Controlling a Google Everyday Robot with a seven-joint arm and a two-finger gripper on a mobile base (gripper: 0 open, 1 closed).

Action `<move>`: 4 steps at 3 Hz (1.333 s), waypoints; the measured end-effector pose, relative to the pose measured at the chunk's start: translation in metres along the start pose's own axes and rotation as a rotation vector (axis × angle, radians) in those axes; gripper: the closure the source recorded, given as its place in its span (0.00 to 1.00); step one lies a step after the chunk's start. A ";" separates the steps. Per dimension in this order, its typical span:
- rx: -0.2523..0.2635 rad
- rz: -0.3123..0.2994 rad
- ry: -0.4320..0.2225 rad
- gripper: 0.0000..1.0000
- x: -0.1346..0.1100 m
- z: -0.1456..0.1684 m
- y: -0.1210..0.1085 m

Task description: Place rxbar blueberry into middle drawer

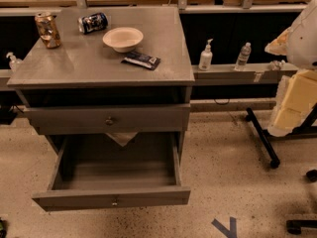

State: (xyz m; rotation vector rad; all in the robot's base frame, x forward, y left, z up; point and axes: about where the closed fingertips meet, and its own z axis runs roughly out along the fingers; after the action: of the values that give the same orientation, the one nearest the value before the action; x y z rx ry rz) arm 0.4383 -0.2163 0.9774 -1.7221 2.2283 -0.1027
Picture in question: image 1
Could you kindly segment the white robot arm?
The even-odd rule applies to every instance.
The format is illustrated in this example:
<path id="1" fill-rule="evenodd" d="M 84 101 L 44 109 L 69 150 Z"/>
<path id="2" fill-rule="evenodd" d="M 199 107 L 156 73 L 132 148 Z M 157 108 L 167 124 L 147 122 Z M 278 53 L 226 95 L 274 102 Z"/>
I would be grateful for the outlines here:
<path id="1" fill-rule="evenodd" d="M 286 56 L 298 68 L 292 77 L 280 80 L 267 127 L 274 137 L 283 137 L 302 125 L 317 103 L 317 0 L 311 0 L 292 25 L 264 50 Z"/>

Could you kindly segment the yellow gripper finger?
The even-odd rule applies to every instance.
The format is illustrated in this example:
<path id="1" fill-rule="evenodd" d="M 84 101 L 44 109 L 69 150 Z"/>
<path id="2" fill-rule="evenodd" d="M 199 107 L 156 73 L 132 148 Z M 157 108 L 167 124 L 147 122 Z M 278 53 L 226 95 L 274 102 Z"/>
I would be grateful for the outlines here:
<path id="1" fill-rule="evenodd" d="M 275 100 L 267 127 L 290 133 L 302 124 L 317 103 L 317 71 L 300 69 L 293 76 L 284 75 Z"/>
<path id="2" fill-rule="evenodd" d="M 264 51 L 275 56 L 286 56 L 290 29 L 284 30 L 277 38 L 268 43 Z"/>

